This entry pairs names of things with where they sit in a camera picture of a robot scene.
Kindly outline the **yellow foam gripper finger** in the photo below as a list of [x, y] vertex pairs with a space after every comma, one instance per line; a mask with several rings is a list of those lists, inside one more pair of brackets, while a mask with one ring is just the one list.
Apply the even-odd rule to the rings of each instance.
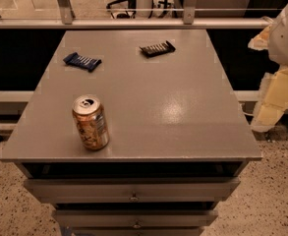
[[288, 66], [275, 74], [265, 73], [259, 85], [259, 99], [253, 111], [251, 129], [268, 132], [288, 109]]
[[248, 43], [248, 47], [257, 51], [267, 50], [270, 29], [271, 26], [267, 26], [259, 34], [253, 37]]

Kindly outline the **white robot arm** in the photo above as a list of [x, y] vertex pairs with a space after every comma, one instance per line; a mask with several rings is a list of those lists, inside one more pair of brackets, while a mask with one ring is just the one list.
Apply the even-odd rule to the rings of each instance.
[[248, 47], [268, 51], [279, 65], [274, 74], [265, 73], [259, 85], [259, 99], [253, 111], [251, 129], [268, 132], [288, 109], [288, 3], [269, 26], [252, 38]]

